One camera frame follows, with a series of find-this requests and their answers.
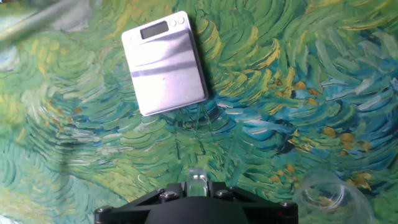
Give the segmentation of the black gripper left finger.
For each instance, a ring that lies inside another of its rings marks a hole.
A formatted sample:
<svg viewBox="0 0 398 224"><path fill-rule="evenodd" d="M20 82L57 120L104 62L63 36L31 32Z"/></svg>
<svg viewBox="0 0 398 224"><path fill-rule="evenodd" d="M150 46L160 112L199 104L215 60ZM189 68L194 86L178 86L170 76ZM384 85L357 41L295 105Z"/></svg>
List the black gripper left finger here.
<svg viewBox="0 0 398 224"><path fill-rule="evenodd" d="M150 212L161 205L187 196L186 183L168 184L165 188L153 190L121 207L104 205L94 211L95 224L145 224Z"/></svg>

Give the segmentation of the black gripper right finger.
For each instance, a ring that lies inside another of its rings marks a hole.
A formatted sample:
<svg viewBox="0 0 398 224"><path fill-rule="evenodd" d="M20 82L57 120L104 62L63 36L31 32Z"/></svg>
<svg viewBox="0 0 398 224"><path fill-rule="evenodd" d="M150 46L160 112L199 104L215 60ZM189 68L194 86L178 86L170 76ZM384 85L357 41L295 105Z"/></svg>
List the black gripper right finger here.
<svg viewBox="0 0 398 224"><path fill-rule="evenodd" d="M271 202L224 182L209 182L206 214L213 223L298 224L298 205L294 202Z"/></svg>

